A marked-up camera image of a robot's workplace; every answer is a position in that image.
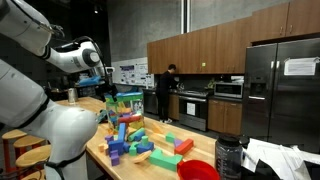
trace stainless steel refrigerator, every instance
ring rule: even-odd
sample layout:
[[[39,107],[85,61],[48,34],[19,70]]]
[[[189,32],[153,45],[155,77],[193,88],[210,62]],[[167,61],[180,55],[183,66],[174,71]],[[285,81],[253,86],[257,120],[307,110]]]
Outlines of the stainless steel refrigerator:
[[[320,153],[320,39],[247,48],[242,134]]]

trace black container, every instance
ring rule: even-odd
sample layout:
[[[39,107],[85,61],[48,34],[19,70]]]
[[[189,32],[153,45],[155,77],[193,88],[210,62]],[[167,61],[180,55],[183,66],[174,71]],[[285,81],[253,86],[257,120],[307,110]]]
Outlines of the black container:
[[[215,167],[221,180],[241,179],[242,146],[236,136],[222,134],[216,141]]]

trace microwave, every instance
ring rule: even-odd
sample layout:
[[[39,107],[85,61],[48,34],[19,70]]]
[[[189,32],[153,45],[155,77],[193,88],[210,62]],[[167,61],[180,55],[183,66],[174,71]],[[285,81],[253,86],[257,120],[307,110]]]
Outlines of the microwave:
[[[216,82],[214,95],[242,99],[243,82]]]

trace wooden cabinet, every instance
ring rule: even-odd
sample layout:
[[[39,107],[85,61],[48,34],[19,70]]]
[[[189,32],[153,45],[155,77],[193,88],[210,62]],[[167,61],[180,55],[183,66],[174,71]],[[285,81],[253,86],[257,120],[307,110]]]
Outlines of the wooden cabinet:
[[[199,32],[194,31],[181,35],[181,74],[200,72],[199,63]]]
[[[320,1],[294,0],[290,2],[286,36],[320,32]]]
[[[215,73],[244,74],[246,48],[250,46],[250,18],[217,27]]]
[[[289,3],[253,12],[252,41],[285,37]]]
[[[241,119],[241,104],[209,100],[208,129],[239,135]]]
[[[181,73],[181,35],[166,39],[166,54],[167,68],[170,64],[175,64],[177,66],[175,73]]]
[[[162,74],[168,68],[166,40],[150,42],[147,48],[148,73]]]
[[[179,120],[179,96],[169,95],[169,118]]]
[[[215,73],[217,26],[201,29],[197,33],[199,33],[200,73]]]

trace wall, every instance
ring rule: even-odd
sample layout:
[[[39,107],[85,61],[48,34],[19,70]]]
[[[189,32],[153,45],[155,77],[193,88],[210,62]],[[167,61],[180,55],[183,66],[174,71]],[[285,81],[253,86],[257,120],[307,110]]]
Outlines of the wall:
[[[111,60],[147,56],[146,44],[180,34],[181,0],[109,0]]]
[[[290,0],[190,0],[190,30],[251,16],[253,11]]]

